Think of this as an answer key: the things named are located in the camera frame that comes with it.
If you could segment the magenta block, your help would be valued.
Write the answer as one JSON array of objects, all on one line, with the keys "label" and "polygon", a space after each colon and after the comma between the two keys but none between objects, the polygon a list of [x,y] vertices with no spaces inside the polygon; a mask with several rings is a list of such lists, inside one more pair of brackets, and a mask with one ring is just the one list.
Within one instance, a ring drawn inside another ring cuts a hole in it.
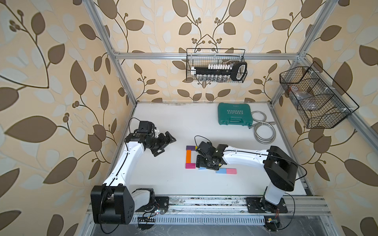
[{"label": "magenta block", "polygon": [[185,168],[186,169],[195,169],[196,168],[196,164],[195,163],[186,163]]}]

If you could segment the orange block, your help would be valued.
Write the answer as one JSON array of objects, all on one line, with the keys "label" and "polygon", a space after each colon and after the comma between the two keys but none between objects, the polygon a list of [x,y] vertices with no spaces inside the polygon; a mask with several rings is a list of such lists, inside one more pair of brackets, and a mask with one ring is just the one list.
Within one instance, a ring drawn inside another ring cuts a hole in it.
[{"label": "orange block", "polygon": [[192,151],[186,150],[186,164],[191,164],[192,162]]}]

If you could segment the pink block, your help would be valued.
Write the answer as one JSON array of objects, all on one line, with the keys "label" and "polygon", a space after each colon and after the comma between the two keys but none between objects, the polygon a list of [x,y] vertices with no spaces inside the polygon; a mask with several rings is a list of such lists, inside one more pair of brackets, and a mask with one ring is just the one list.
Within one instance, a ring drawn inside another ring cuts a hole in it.
[{"label": "pink block", "polygon": [[236,174],[237,174],[237,170],[234,169],[234,168],[227,168],[227,169],[226,169],[226,173],[227,173],[228,175],[236,175]]}]

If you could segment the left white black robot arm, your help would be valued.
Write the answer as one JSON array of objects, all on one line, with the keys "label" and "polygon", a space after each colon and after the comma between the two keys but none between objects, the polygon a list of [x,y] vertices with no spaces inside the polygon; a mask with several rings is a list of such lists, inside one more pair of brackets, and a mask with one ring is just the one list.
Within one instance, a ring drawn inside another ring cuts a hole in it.
[{"label": "left white black robot arm", "polygon": [[169,132],[161,133],[152,122],[140,121],[138,129],[126,136],[124,151],[109,177],[91,191],[94,223],[126,225],[136,210],[159,209],[153,189],[138,188],[130,192],[131,176],[146,150],[156,157],[174,142],[176,139]]}]

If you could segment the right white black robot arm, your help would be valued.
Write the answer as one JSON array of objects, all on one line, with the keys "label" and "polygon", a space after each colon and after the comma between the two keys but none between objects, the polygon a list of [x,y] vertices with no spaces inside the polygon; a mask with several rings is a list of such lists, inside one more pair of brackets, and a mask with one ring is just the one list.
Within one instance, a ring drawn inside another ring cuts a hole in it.
[{"label": "right white black robot arm", "polygon": [[195,151],[198,168],[218,171],[222,165],[230,164],[264,170],[270,183],[261,200],[263,206],[278,206],[284,194],[294,190],[299,164],[277,146],[248,150],[224,144],[214,147],[211,142],[201,142]]}]

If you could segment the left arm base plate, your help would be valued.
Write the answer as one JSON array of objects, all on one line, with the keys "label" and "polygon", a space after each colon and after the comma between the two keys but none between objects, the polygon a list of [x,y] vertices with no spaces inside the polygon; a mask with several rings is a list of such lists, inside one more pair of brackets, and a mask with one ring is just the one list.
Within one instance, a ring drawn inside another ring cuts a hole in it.
[{"label": "left arm base plate", "polygon": [[144,206],[135,206],[135,212],[165,214],[169,208],[168,196],[155,196]]}]

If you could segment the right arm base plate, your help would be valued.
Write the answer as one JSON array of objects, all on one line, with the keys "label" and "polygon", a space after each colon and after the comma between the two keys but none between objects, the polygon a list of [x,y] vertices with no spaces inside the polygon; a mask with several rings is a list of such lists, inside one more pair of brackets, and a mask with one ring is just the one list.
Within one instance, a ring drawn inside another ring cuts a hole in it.
[{"label": "right arm base plate", "polygon": [[283,198],[277,205],[268,202],[264,197],[247,197],[245,200],[248,213],[288,213]]}]

